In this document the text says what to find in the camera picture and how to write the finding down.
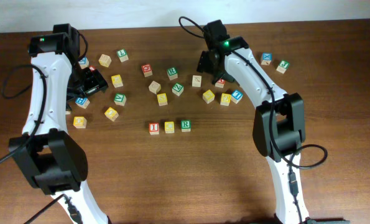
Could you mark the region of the red letter A block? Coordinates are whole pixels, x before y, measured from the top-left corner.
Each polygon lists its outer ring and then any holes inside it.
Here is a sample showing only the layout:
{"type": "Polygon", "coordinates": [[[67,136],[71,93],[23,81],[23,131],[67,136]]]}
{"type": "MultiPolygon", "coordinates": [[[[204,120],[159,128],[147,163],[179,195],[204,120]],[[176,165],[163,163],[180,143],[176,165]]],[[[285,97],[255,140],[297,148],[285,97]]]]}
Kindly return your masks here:
{"type": "Polygon", "coordinates": [[[224,79],[219,79],[216,83],[215,83],[215,87],[218,87],[218,88],[224,88],[224,84],[226,83],[226,81],[224,79]]]}

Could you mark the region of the green letter R block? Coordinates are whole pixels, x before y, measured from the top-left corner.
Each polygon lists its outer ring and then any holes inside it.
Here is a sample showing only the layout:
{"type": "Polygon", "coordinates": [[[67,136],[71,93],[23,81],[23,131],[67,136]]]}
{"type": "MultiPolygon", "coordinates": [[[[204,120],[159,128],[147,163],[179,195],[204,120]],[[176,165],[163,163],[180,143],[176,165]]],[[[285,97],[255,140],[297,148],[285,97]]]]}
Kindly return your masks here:
{"type": "Polygon", "coordinates": [[[191,121],[188,119],[181,120],[181,131],[182,132],[190,132],[191,131],[191,121]]]}

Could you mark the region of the yellow letter C block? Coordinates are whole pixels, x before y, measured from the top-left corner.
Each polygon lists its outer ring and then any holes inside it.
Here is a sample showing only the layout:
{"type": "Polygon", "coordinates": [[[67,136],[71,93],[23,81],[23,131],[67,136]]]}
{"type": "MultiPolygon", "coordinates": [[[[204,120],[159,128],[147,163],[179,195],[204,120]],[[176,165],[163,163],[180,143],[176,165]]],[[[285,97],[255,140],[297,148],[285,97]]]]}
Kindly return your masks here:
{"type": "Polygon", "coordinates": [[[164,131],[166,134],[171,134],[175,132],[175,123],[173,121],[166,121],[164,123],[164,131]]]}

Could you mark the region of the red letter I block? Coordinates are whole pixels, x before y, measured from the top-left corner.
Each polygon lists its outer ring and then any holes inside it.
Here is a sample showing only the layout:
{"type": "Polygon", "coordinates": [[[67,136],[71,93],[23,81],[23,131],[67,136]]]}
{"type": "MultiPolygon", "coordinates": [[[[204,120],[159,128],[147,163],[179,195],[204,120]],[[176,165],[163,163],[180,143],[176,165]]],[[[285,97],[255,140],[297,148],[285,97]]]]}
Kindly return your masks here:
{"type": "Polygon", "coordinates": [[[159,123],[149,123],[149,134],[157,135],[160,132],[159,123]]]}

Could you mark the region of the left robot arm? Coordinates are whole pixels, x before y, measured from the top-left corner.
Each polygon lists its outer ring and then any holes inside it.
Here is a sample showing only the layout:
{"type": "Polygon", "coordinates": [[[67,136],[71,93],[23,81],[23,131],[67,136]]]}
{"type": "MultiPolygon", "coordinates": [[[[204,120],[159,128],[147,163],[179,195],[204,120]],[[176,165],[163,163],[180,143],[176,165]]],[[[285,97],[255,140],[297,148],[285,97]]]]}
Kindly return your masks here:
{"type": "Polygon", "coordinates": [[[86,181],[86,154],[67,129],[67,103],[108,87],[99,71],[80,67],[80,36],[70,24],[58,24],[51,34],[31,38],[30,109],[9,152],[30,186],[57,199],[73,223],[110,223],[86,181]]]}

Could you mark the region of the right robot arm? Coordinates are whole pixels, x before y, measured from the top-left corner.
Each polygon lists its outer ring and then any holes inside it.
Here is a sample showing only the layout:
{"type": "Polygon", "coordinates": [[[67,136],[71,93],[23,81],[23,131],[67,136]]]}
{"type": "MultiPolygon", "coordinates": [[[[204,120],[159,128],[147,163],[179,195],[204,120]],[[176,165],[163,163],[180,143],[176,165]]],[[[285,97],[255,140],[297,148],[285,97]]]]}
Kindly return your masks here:
{"type": "Polygon", "coordinates": [[[254,58],[242,37],[230,37],[220,20],[201,28],[208,49],[201,53],[198,72],[214,80],[238,82],[255,107],[252,137],[268,161],[280,223],[306,223],[309,214],[302,195],[300,153],[305,149],[304,103],[298,93],[277,86],[254,58]]]}

